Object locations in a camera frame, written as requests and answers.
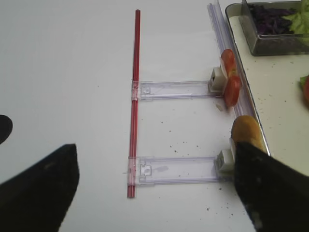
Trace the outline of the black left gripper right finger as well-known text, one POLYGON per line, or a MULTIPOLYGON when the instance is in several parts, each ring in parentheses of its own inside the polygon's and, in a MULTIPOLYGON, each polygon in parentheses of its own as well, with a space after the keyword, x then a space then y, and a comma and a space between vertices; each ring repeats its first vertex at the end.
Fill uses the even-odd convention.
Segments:
POLYGON ((236 144, 234 185, 257 232, 309 230, 309 178, 247 142, 236 144))

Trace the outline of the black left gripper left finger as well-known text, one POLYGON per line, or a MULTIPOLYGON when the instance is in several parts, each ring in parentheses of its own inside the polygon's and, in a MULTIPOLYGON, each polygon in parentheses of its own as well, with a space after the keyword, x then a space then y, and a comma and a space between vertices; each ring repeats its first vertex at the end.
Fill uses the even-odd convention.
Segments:
POLYGON ((79 184, 75 144, 63 145, 0 185, 2 232, 57 232, 79 184))

